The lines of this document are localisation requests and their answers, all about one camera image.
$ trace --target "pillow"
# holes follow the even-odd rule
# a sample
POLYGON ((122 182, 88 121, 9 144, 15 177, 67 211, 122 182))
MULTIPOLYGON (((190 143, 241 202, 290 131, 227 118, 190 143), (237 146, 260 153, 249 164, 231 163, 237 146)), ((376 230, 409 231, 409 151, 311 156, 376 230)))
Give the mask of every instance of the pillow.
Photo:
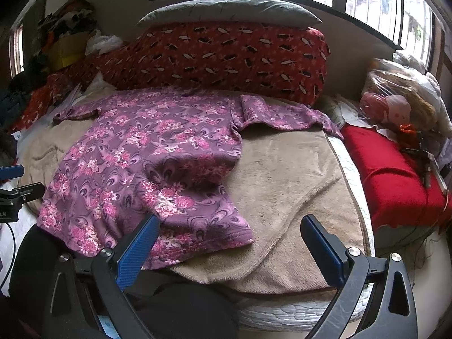
POLYGON ((317 16, 294 3, 279 0, 195 0, 164 6, 147 14, 140 27, 194 21, 245 21, 293 28, 322 23, 317 16))

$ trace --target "beige fleece blanket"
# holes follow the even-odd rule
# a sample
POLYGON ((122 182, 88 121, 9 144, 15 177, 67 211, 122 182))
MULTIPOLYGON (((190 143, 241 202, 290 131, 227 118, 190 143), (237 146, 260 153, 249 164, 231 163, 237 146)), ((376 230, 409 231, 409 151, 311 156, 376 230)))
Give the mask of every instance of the beige fleece blanket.
MULTIPOLYGON (((22 161, 22 184, 47 185, 65 152, 92 122, 66 120, 42 131, 22 161)), ((314 214, 347 247, 369 251, 362 216, 327 136, 317 129, 281 132, 262 124, 250 126, 241 136, 242 156, 225 187, 252 227, 255 243, 199 256, 171 270, 197 282, 222 283, 245 293, 326 288, 300 237, 304 215, 314 214)), ((40 201, 29 206, 37 212, 40 201)))

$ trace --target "red cushion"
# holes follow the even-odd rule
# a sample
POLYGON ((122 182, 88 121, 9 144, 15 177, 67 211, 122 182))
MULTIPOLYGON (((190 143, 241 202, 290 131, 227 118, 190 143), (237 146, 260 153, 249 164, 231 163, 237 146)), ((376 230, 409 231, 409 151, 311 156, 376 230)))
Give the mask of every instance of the red cushion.
POLYGON ((431 176, 431 187, 426 189, 416 172, 416 161, 402 154, 396 143, 374 129, 345 125, 341 132, 361 176, 374 229, 441 225, 450 219, 452 203, 442 211, 446 197, 436 178, 431 176))

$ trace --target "purple floral garment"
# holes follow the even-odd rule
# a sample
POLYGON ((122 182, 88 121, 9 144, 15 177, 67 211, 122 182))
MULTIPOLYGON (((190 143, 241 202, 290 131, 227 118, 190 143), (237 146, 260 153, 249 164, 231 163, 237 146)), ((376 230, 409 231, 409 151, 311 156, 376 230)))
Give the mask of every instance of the purple floral garment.
POLYGON ((92 116, 46 190, 38 225, 94 256, 156 212, 160 236, 146 269, 254 242, 221 184, 240 157, 238 131, 258 122, 284 131, 320 124, 341 136, 326 115, 302 104, 174 88, 117 92, 55 121, 92 116))

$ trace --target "black cable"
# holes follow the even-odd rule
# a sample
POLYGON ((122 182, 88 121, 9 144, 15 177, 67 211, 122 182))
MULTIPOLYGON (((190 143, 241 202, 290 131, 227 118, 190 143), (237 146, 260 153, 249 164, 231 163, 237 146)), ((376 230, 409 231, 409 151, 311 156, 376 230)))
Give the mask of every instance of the black cable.
POLYGON ((8 226, 8 228, 10 229, 10 231, 11 231, 11 236, 13 237, 13 258, 11 259, 11 264, 10 264, 10 267, 9 267, 8 271, 6 272, 5 278, 3 278, 3 282, 2 282, 1 285, 0 285, 0 289, 2 289, 3 286, 5 285, 6 280, 8 279, 8 276, 10 275, 11 270, 13 269, 14 259, 16 258, 16 239, 15 239, 15 237, 14 237, 14 232, 13 232, 13 229, 11 228, 11 226, 10 226, 9 223, 5 223, 5 224, 6 224, 6 225, 8 226))

